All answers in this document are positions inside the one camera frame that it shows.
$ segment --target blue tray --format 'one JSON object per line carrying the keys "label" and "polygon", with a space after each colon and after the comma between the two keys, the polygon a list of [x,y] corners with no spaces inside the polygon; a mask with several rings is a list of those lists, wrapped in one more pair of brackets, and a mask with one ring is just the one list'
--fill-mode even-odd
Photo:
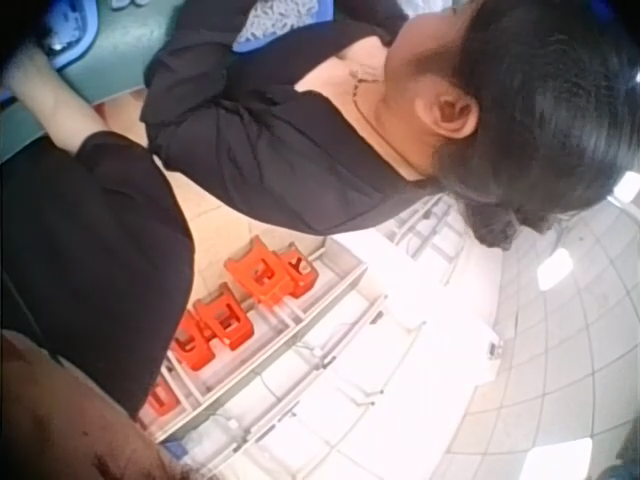
{"label": "blue tray", "polygon": [[[70,6],[75,6],[77,15]],[[45,24],[51,30],[51,38],[66,43],[51,56],[51,64],[60,70],[80,58],[95,40],[98,34],[97,0],[55,0]],[[0,101],[10,97],[10,92],[0,91]]]}
{"label": "blue tray", "polygon": [[[318,10],[313,16],[313,20],[310,23],[320,23],[320,22],[328,22],[333,20],[333,0],[318,0]],[[238,53],[249,52],[251,50],[255,50],[256,48],[264,47],[267,43],[275,38],[278,38],[279,35],[267,35],[266,37],[260,38],[258,40],[247,40],[245,42],[240,42],[234,45],[233,50]]]}

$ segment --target ear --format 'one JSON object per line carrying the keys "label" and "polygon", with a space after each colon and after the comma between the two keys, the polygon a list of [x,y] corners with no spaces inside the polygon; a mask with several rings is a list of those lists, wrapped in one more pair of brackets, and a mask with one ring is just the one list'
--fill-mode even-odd
{"label": "ear", "polygon": [[416,99],[416,114],[437,135],[452,139],[468,137],[478,128],[478,102],[451,84],[441,87]]}

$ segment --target dark hair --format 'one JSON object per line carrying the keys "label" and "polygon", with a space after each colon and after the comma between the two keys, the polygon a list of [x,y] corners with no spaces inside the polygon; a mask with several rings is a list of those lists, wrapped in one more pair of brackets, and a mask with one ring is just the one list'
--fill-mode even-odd
{"label": "dark hair", "polygon": [[520,225],[546,231],[632,169],[640,48],[590,0],[485,0],[456,55],[452,79],[480,120],[436,152],[436,171],[484,245],[508,249]]}

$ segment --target orange stool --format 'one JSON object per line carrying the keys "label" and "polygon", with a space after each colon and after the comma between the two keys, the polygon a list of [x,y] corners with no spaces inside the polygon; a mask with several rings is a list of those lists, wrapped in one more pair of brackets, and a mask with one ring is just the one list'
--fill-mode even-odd
{"label": "orange stool", "polygon": [[294,289],[279,257],[260,237],[251,239],[251,250],[240,260],[228,259],[224,267],[233,278],[260,303],[274,307]]}
{"label": "orange stool", "polygon": [[279,254],[289,277],[293,280],[294,287],[291,296],[300,298],[313,288],[318,280],[318,270],[307,260],[295,243],[290,243],[288,250]]}
{"label": "orange stool", "polygon": [[180,401],[164,377],[160,375],[147,398],[147,404],[159,417],[164,417],[175,410],[180,405]]}
{"label": "orange stool", "polygon": [[171,351],[193,371],[201,370],[216,358],[202,331],[201,322],[187,310],[171,342]]}
{"label": "orange stool", "polygon": [[253,336],[251,320],[226,283],[220,284],[220,295],[208,303],[197,300],[193,308],[199,320],[231,350],[236,350]]}

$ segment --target black sleeve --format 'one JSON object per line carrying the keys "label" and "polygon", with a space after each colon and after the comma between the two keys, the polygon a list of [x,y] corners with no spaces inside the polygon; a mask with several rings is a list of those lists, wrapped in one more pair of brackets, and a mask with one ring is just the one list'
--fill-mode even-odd
{"label": "black sleeve", "polygon": [[393,38],[409,18],[398,0],[336,0],[335,5],[352,20],[381,28]]}
{"label": "black sleeve", "polygon": [[266,104],[221,98],[232,44],[255,3],[186,1],[171,38],[147,69],[142,121],[149,148],[165,167],[231,208],[316,233],[286,188],[309,178],[304,162],[286,154],[304,142],[295,126]]}
{"label": "black sleeve", "polygon": [[[187,306],[194,245],[150,153],[111,132],[2,165],[2,260],[49,346],[135,415]],[[3,328],[40,343],[19,302]]]}

